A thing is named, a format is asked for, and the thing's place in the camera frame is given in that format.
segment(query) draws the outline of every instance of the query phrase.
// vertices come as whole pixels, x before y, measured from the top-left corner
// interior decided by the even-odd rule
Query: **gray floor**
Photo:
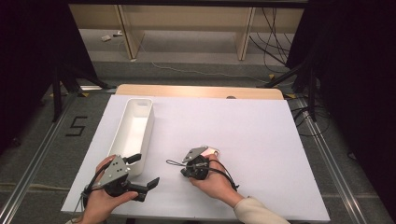
[[[116,33],[117,31],[81,30],[99,78],[115,85],[132,80],[133,83],[148,84],[255,87],[268,82],[270,80],[268,74],[276,76],[281,74],[271,70],[287,71],[277,60],[268,55],[264,56],[252,42],[248,45],[246,59],[242,62],[238,61],[233,34],[229,33],[147,32],[137,59],[131,62],[123,46],[122,37],[113,37],[107,42],[101,40],[104,35],[112,36]],[[260,34],[263,40],[268,36],[268,34]],[[264,46],[258,35],[254,34],[252,37]],[[279,35],[278,38],[284,49],[290,47],[284,35]],[[269,50],[280,57],[277,49],[269,48]],[[132,74],[131,70],[139,71],[139,74]],[[281,83],[278,88],[284,93],[291,93],[291,82],[292,78]],[[78,97],[70,105],[64,118],[65,128],[57,133],[46,159],[35,175],[33,183],[43,186],[29,188],[11,223],[65,223],[70,218],[69,215],[61,213],[60,209],[89,147],[90,139],[94,135],[109,96],[108,93],[90,93],[87,97]],[[43,100],[44,104],[37,107],[36,115],[32,117],[21,135],[22,145],[11,147],[0,158],[1,204],[7,200],[15,184],[20,181],[50,127],[52,118],[50,91]],[[290,109],[301,107],[303,101],[289,100]],[[322,132],[323,139],[347,187],[365,217],[365,221],[361,223],[394,223],[359,164],[347,156],[347,144],[329,114],[321,107],[318,107],[316,112],[318,129]],[[73,118],[81,115],[89,115],[79,124],[85,126],[84,135],[79,138],[67,137],[68,133],[73,132],[68,128]],[[343,194],[337,188],[336,181],[329,172],[329,166],[318,149],[318,140],[310,136],[312,133],[308,128],[308,122],[305,121],[298,126],[298,131],[323,201],[329,210],[331,223],[357,223],[347,211]],[[124,218],[112,217],[108,223],[124,223]],[[180,222],[143,219],[138,220],[138,223]]]

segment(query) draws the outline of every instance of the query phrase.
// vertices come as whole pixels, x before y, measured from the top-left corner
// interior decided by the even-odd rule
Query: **white tray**
[[[150,99],[128,100],[108,155],[130,157],[137,153],[142,154],[140,161],[127,164],[131,169],[129,178],[143,172],[153,125],[152,101]]]

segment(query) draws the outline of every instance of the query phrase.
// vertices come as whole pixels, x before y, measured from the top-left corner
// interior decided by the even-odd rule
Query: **wooden table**
[[[254,89],[237,87],[203,87],[203,86],[162,86],[123,84],[117,88],[117,95],[150,95],[169,97],[205,97],[283,100],[280,90]]]

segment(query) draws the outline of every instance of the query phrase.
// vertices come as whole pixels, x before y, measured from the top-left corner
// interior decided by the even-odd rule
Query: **black cable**
[[[227,171],[227,169],[225,168],[225,166],[224,166],[221,162],[219,162],[219,161],[215,161],[215,162],[217,162],[218,164],[220,164],[220,165],[224,168],[224,170],[227,172],[227,174],[225,174],[224,172],[222,172],[221,170],[218,170],[218,169],[213,169],[213,168],[204,167],[204,166],[197,166],[198,164],[203,164],[203,163],[198,163],[198,164],[194,164],[194,165],[184,165],[184,164],[179,163],[179,162],[177,162],[177,161],[166,160],[166,163],[168,163],[168,164],[170,164],[170,165],[182,166],[182,167],[193,168],[193,169],[199,168],[199,169],[209,170],[209,171],[213,171],[213,172],[216,172],[216,173],[218,173],[218,174],[221,174],[221,175],[223,175],[224,177],[227,178],[227,180],[228,180],[228,181],[230,182],[230,184],[231,184],[231,187],[232,187],[235,191],[237,191],[237,189],[239,188],[239,185],[238,185],[238,186],[235,185],[235,183],[233,182],[233,178],[231,177],[230,173]]]
[[[257,43],[253,40],[253,38],[252,38],[251,36],[250,36],[249,38],[250,38],[250,40],[257,46],[258,49],[264,51],[264,53],[269,54],[271,57],[273,57],[275,60],[277,60],[278,62],[282,63],[283,65],[286,65],[284,62],[282,62],[280,59],[278,59],[274,54],[270,53],[270,52],[269,52],[268,50],[266,50],[266,49],[263,49],[259,44],[257,44]]]
[[[82,192],[84,195],[86,195],[88,197],[87,194],[90,194],[92,191],[92,186],[96,180],[96,178],[99,176],[99,174],[101,174],[105,169],[108,168],[108,166],[111,164],[112,161],[106,163],[105,165],[103,165],[97,172],[96,174],[93,176],[93,179],[91,180],[91,183],[88,185],[87,188],[84,189],[84,191]]]
[[[285,37],[286,37],[286,39],[289,41],[289,44],[291,44],[291,41],[289,40],[289,38],[288,38],[288,36],[286,35],[286,34],[283,34]]]
[[[79,205],[81,202],[82,202],[82,196],[79,196],[79,199],[78,199],[76,208],[75,208],[75,210],[73,211],[72,217],[73,217],[74,214],[77,212],[78,205]],[[73,221],[73,218],[70,218],[70,222],[73,223],[73,224],[79,223],[79,221],[77,221],[77,222]]]
[[[264,18],[266,19],[267,24],[268,24],[268,26],[269,26],[269,28],[270,28],[270,30],[271,30],[270,36],[268,37],[268,43],[269,43],[269,41],[270,41],[271,35],[274,35],[274,38],[275,38],[275,40],[276,40],[276,45],[277,45],[278,47],[280,47],[280,48],[278,48],[279,55],[280,55],[280,57],[281,57],[281,59],[282,59],[282,61],[283,61],[282,53],[280,52],[280,49],[282,49],[282,47],[281,47],[281,45],[280,45],[280,43],[279,43],[279,40],[278,40],[277,37],[276,37],[276,25],[275,25],[275,21],[276,21],[276,8],[273,8],[273,23],[272,23],[272,25],[271,25],[271,23],[269,22],[269,20],[268,20],[268,18],[267,18],[267,15],[265,14],[265,11],[264,11],[264,8],[263,8],[263,7],[262,7],[262,14],[264,15]]]
[[[323,105],[315,105],[315,107],[318,107],[318,108],[325,108]],[[292,109],[291,112],[294,112],[294,111],[299,110],[298,113],[297,113],[297,115],[295,115],[295,116],[293,117],[294,121],[296,121],[297,118],[300,117],[300,116],[303,114],[303,112],[305,112],[307,109],[308,109],[308,106],[305,106],[305,107],[302,107],[302,108]],[[300,136],[304,136],[304,137],[315,137],[315,136],[319,136],[319,135],[324,134],[324,133],[327,132],[327,130],[328,130],[329,127],[330,127],[330,118],[331,118],[331,116],[330,116],[328,113],[326,114],[327,116],[324,116],[324,115],[322,115],[322,114],[319,113],[319,112],[315,112],[315,115],[320,116],[320,117],[325,118],[325,119],[328,120],[327,125],[326,125],[326,128],[325,128],[323,131],[321,131],[320,133],[317,133],[317,134],[304,134],[304,133],[299,133]],[[300,121],[300,123],[296,124],[296,127],[299,127],[300,125],[302,125],[302,124],[304,123],[304,121],[305,121],[306,119],[308,119],[308,118],[310,118],[310,115],[304,117],[304,118]]]
[[[262,37],[260,36],[259,33],[256,33],[256,35],[257,35],[257,37],[260,39],[260,41],[261,41],[262,43],[268,45],[269,47],[272,47],[272,48],[275,48],[275,49],[279,49],[279,46],[275,46],[275,45],[272,45],[272,44],[270,44],[270,43],[265,42],[265,40],[262,39]]]

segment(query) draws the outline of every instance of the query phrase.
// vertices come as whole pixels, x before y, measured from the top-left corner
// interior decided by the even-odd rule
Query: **tripod leg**
[[[281,83],[282,81],[288,79],[289,77],[292,77],[295,74],[297,74],[300,71],[301,67],[302,67],[302,65],[299,64],[296,67],[292,68],[289,72],[283,74],[280,77],[275,78],[274,80],[272,80],[269,83],[266,83],[264,85],[260,85],[257,88],[273,88],[275,85],[277,85],[277,84]]]
[[[62,113],[62,96],[61,96],[61,86],[59,84],[59,74],[58,70],[55,67],[53,72],[52,79],[52,93],[53,93],[53,106],[54,106],[54,115],[52,122],[55,122]]]
[[[311,68],[311,74],[309,78],[309,87],[308,87],[308,114],[314,122],[317,122],[317,118],[315,116],[315,92],[317,89],[317,79],[315,77],[315,72],[313,68]]]
[[[65,63],[63,63],[62,66],[65,69],[69,70],[70,72],[72,72],[74,74],[77,74],[77,75],[89,80],[91,83],[96,84],[96,85],[100,86],[103,89],[116,89],[117,88],[116,86],[110,86],[110,85],[106,84],[105,82],[99,80],[98,78],[92,77],[92,76],[80,71],[79,69],[77,69],[74,66],[71,66],[71,65],[65,64]]]

